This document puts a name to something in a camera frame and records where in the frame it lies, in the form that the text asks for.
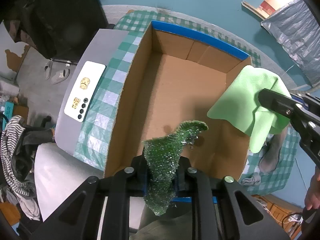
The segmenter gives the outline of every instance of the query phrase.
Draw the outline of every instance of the white slipper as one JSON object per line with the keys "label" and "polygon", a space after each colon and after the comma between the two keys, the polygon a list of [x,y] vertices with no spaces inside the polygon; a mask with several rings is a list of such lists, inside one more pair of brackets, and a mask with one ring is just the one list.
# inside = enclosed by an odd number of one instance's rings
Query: white slipper
{"label": "white slipper", "polygon": [[51,78],[51,84],[57,84],[61,81],[64,81],[70,74],[70,69],[66,68],[64,70],[58,71],[52,78]]}
{"label": "white slipper", "polygon": [[51,75],[51,70],[52,70],[52,60],[50,60],[47,65],[44,66],[44,73],[45,73],[45,80],[48,80]]}

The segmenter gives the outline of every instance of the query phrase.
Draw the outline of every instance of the gold sticker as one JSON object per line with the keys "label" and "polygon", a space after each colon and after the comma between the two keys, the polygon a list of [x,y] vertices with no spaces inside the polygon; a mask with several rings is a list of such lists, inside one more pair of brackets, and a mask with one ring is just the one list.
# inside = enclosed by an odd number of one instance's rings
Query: gold sticker
{"label": "gold sticker", "polygon": [[76,109],[79,103],[80,103],[80,99],[79,98],[73,99],[72,108]]}
{"label": "gold sticker", "polygon": [[89,78],[83,78],[81,80],[80,88],[85,90],[85,89],[88,88],[89,84],[90,84],[90,79]]}

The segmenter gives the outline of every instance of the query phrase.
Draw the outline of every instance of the hand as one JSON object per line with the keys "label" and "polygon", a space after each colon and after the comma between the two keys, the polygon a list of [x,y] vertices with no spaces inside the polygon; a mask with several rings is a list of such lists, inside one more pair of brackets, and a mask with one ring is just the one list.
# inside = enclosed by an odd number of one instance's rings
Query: hand
{"label": "hand", "polygon": [[304,203],[307,210],[318,209],[320,206],[320,170],[318,167],[316,167],[315,174],[311,178]]}

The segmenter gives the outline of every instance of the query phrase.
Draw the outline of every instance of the black and white striped fabric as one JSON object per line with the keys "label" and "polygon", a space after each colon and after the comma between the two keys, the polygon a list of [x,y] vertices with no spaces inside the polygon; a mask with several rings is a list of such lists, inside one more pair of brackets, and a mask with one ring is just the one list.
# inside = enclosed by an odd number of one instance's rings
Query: black and white striped fabric
{"label": "black and white striped fabric", "polygon": [[0,156],[3,172],[8,185],[22,196],[33,195],[33,189],[28,181],[20,182],[13,174],[11,159],[25,128],[22,126],[23,118],[20,115],[12,117],[4,131],[2,131]]}

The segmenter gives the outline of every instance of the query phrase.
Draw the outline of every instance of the light green cloth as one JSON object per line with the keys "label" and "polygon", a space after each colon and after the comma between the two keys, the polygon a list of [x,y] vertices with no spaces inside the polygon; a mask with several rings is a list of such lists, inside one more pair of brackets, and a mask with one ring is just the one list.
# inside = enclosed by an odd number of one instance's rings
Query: light green cloth
{"label": "light green cloth", "polygon": [[207,113],[208,117],[227,120],[249,135],[249,149],[253,153],[261,150],[268,133],[281,133],[290,121],[260,105],[258,93],[263,88],[291,97],[277,74],[248,65]]}

